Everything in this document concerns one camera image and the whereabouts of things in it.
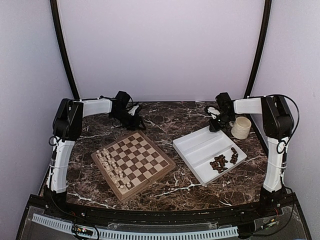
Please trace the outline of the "wooden chess board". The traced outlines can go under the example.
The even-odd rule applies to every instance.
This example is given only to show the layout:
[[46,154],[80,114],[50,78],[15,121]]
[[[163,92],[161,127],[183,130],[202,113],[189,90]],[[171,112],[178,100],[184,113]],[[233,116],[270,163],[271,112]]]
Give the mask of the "wooden chess board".
[[120,202],[132,198],[176,167],[174,161],[140,130],[127,134],[98,150],[103,149],[107,149],[123,171],[125,183],[130,182],[132,185],[128,191],[120,191],[96,157],[97,150],[91,154],[92,160]]

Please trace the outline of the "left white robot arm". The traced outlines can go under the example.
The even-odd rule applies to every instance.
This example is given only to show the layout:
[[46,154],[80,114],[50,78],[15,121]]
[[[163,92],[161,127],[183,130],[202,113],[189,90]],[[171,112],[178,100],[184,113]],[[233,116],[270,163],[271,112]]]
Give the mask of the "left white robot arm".
[[48,140],[52,154],[44,189],[44,194],[54,199],[50,208],[58,217],[67,218],[71,213],[70,206],[63,200],[67,195],[69,160],[75,142],[82,133],[83,118],[107,114],[109,118],[119,121],[122,128],[130,131],[145,130],[140,110],[139,103],[133,102],[125,91],[119,91],[115,97],[61,100],[52,123],[53,133]]

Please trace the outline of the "white plastic tray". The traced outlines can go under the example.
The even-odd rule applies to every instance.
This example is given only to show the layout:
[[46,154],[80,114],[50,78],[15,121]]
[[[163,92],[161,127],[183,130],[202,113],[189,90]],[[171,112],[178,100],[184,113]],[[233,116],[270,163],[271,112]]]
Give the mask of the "white plastic tray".
[[[173,148],[185,162],[202,186],[207,186],[242,163],[247,155],[223,131],[211,132],[206,126],[190,134],[173,140]],[[238,153],[235,164],[227,162],[226,170],[219,173],[210,165],[215,157],[225,156],[230,161],[232,148]]]

